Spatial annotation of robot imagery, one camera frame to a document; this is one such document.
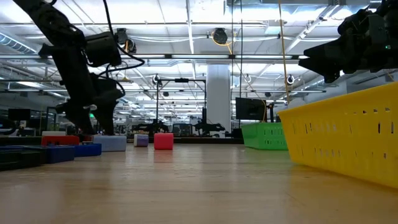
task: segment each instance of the yellow plastic crate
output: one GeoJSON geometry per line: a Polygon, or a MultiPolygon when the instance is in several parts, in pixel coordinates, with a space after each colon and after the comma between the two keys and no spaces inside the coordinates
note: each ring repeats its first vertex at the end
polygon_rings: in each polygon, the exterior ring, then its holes
{"type": "Polygon", "coordinates": [[[398,188],[398,83],[279,112],[291,159],[398,188]]]}

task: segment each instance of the white pillar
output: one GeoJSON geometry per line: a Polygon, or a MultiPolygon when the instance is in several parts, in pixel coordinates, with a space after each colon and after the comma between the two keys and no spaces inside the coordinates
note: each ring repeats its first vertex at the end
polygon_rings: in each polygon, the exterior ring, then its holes
{"type": "Polygon", "coordinates": [[[229,65],[208,65],[207,123],[220,123],[231,132],[231,73],[229,65]]]}

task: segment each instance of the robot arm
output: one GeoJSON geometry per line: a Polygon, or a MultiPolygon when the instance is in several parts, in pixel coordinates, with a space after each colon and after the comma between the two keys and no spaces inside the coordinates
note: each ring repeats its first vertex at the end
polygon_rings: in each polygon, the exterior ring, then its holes
{"type": "Polygon", "coordinates": [[[378,72],[398,68],[398,1],[383,0],[376,12],[360,9],[338,27],[340,37],[304,51],[299,65],[323,75],[325,83],[340,71],[378,72]]]}
{"type": "Polygon", "coordinates": [[[44,44],[39,52],[43,58],[52,56],[70,99],[56,107],[58,113],[82,129],[84,134],[94,134],[90,122],[90,106],[106,134],[113,133],[113,111],[117,99],[124,96],[116,88],[117,81],[100,79],[90,73],[87,65],[99,67],[106,63],[121,64],[117,43],[112,32],[85,37],[81,30],[53,7],[56,0],[13,0],[32,18],[53,46],[44,44]]]}

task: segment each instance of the green basket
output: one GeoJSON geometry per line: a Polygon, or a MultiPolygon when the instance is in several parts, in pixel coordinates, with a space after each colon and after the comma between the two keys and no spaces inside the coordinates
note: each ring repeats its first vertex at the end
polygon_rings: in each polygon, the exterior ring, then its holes
{"type": "Polygon", "coordinates": [[[242,126],[246,147],[260,150],[287,150],[282,123],[254,123],[242,126]]]}

